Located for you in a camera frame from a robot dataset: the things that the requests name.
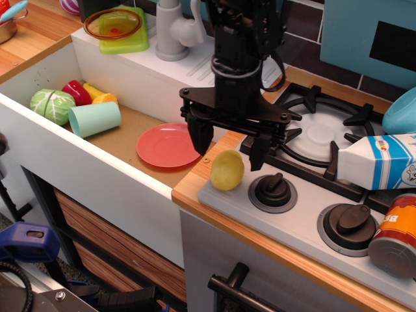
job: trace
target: light blue cup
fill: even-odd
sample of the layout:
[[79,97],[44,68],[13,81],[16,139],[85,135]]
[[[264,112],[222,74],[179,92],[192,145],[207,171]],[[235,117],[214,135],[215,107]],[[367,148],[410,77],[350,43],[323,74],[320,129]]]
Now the light blue cup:
[[68,111],[72,131],[81,138],[118,127],[122,122],[115,102],[71,107]]
[[383,129],[388,135],[416,133],[416,87],[390,106],[383,117]]

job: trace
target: metal pot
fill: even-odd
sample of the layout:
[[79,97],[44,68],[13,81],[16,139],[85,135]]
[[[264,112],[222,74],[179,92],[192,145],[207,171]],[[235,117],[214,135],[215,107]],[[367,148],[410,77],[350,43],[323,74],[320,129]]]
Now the metal pot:
[[12,18],[8,21],[6,21],[4,24],[0,25],[0,44],[2,44],[3,42],[6,42],[7,40],[9,40],[10,38],[12,38],[14,36],[14,34],[16,33],[18,26],[16,25],[16,21],[20,20],[22,18],[25,18],[27,16],[27,9],[24,8],[25,15],[20,16],[18,18]]

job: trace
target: blue bowl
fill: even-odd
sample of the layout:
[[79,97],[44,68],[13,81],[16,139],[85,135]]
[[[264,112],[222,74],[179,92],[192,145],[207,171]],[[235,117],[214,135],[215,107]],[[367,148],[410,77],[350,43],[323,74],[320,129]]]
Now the blue bowl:
[[383,117],[383,129],[388,135],[416,133],[416,87],[390,106]]

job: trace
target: pink plate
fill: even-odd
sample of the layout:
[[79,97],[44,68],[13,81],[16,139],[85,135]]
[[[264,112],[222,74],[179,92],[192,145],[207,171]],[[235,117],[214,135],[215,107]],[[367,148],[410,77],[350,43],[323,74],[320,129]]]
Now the pink plate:
[[164,168],[184,166],[200,156],[187,126],[180,123],[164,123],[147,130],[138,138],[136,150],[147,163]]

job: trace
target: orange bowl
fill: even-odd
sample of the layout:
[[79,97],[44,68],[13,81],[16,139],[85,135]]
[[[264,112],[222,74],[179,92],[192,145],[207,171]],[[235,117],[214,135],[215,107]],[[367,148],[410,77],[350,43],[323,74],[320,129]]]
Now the orange bowl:
[[117,40],[131,36],[142,26],[142,19],[133,11],[110,9],[97,12],[84,22],[84,30],[99,40]]

